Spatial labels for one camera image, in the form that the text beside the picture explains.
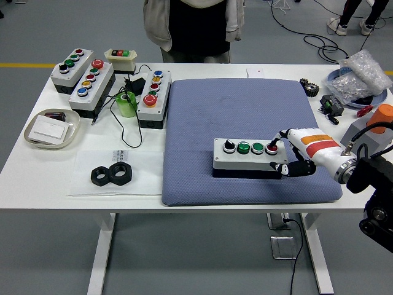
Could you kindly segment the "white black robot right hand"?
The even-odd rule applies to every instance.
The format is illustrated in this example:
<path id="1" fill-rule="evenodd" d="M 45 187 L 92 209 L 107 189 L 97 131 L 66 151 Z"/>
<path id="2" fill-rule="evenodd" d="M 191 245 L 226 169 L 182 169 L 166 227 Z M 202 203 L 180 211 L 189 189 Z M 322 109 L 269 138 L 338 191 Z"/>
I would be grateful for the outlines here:
<path id="1" fill-rule="evenodd" d="M 318 128 L 281 130 L 265 146 L 265 152 L 275 154 L 278 151 L 276 143 L 282 138 L 288 139 L 297 158 L 285 164 L 270 162 L 270 166 L 284 176 L 308 176 L 314 174 L 317 167 L 325 167 L 336 182 L 345 184 L 356 167 L 357 160 L 351 153 Z"/>

